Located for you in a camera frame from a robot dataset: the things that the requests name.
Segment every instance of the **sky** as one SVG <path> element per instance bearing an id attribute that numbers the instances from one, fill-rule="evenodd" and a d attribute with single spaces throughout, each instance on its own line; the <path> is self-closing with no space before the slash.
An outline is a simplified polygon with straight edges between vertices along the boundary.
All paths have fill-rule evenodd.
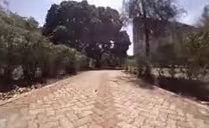
<path id="1" fill-rule="evenodd" d="M 47 10 L 53 3 L 60 3 L 63 0 L 9 0 L 9 9 L 12 12 L 24 17 L 34 17 L 42 26 L 45 22 Z M 122 0 L 88 0 L 90 4 L 96 6 L 109 6 L 120 11 L 122 9 Z M 179 8 L 183 8 L 186 13 L 178 20 L 182 23 L 193 25 L 200 17 L 204 6 L 209 5 L 209 0 L 177 0 Z M 125 28 L 133 41 L 133 26 Z M 130 46 L 128 54 L 133 54 L 133 45 Z"/>

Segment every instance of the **brick pathway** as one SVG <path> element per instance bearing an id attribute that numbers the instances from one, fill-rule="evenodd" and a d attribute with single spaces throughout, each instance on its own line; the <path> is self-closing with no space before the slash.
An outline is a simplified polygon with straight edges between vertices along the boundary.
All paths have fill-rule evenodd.
<path id="1" fill-rule="evenodd" d="M 120 71 L 90 71 L 0 105 L 0 128 L 209 128 L 209 109 Z"/>

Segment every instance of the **building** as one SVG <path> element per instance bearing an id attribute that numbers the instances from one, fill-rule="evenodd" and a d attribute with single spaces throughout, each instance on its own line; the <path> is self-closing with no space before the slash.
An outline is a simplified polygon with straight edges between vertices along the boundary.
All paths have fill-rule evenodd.
<path id="1" fill-rule="evenodd" d="M 183 39 L 186 35 L 195 30 L 193 26 L 179 22 L 168 22 L 160 20 L 148 20 L 150 29 L 150 52 L 155 53 L 160 45 L 175 43 L 176 40 Z M 141 17 L 133 20 L 133 42 L 134 55 L 145 55 L 145 38 Z"/>

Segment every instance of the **tree canopy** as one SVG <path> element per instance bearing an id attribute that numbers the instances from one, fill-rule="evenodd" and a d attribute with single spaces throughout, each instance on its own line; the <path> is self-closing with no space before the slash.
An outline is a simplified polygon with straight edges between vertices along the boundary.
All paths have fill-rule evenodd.
<path id="1" fill-rule="evenodd" d="M 49 9 L 43 34 L 55 44 L 84 52 L 99 65 L 103 54 L 127 55 L 131 42 L 128 34 L 121 31 L 122 27 L 120 14 L 115 9 L 95 7 L 85 0 L 63 1 Z"/>

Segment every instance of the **distant tree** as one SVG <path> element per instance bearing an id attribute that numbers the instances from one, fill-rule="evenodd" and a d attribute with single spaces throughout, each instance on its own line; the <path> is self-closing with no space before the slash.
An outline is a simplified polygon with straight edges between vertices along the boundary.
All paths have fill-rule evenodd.
<path id="1" fill-rule="evenodd" d="M 204 7 L 203 13 L 197 23 L 197 26 L 202 29 L 209 29 L 209 5 Z"/>
<path id="2" fill-rule="evenodd" d="M 111 49 L 122 42 L 115 41 L 122 26 L 120 15 L 115 9 L 95 7 L 86 0 L 64 1 L 49 9 L 43 34 L 55 44 L 65 44 L 84 52 L 100 66 L 102 55 L 107 52 L 111 54 Z M 121 49 L 122 54 L 126 53 L 130 45 L 126 41 L 122 42 L 122 45 L 127 45 Z"/>

